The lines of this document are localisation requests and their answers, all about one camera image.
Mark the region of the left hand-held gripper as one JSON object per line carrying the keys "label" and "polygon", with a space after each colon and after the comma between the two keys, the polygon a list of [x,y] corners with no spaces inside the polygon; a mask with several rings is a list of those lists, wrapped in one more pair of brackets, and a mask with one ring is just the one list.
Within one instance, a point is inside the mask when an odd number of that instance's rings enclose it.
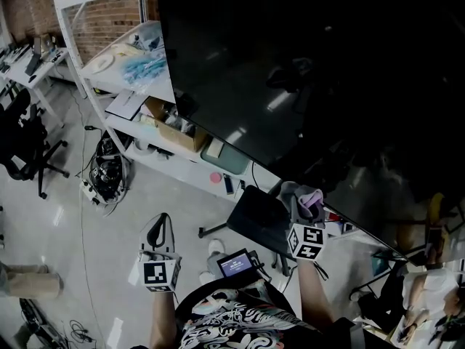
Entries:
{"label": "left hand-held gripper", "polygon": [[175,292],[181,257],[175,252],[171,217],[162,212],[140,231],[138,270],[141,284],[151,292]]}

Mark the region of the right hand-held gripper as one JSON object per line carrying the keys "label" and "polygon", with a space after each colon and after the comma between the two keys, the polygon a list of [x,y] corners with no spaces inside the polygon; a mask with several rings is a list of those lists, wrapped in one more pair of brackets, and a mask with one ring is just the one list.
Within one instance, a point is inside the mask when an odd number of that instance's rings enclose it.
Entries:
{"label": "right hand-held gripper", "polygon": [[325,210],[320,202],[311,206],[311,217],[299,214],[299,202],[293,193],[290,199],[290,225],[286,237],[294,259],[316,261],[327,243]]}

